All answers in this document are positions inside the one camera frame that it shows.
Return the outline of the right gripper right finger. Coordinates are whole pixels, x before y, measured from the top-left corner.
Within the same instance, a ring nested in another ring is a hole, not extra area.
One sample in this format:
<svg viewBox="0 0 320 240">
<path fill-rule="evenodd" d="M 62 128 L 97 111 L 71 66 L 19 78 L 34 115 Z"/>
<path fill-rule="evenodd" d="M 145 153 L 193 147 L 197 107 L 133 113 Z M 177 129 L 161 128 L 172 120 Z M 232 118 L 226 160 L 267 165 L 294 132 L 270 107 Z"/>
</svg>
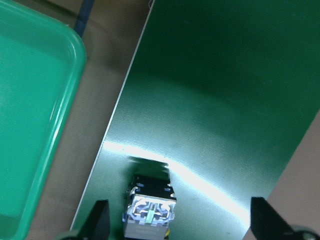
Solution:
<svg viewBox="0 0 320 240">
<path fill-rule="evenodd" d="M 318 240 L 312 230 L 291 227 L 263 197 L 252 197 L 250 229 L 257 240 Z"/>
</svg>

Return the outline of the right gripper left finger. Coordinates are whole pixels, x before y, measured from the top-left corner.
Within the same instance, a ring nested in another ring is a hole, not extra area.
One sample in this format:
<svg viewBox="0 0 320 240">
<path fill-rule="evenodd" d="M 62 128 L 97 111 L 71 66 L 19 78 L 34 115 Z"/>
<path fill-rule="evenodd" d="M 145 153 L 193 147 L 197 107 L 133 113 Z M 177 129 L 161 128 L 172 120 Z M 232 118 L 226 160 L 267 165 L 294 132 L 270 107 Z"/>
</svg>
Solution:
<svg viewBox="0 0 320 240">
<path fill-rule="evenodd" d="M 108 200 L 97 200 L 79 230 L 70 230 L 57 236 L 58 240 L 108 240 L 110 227 Z"/>
</svg>

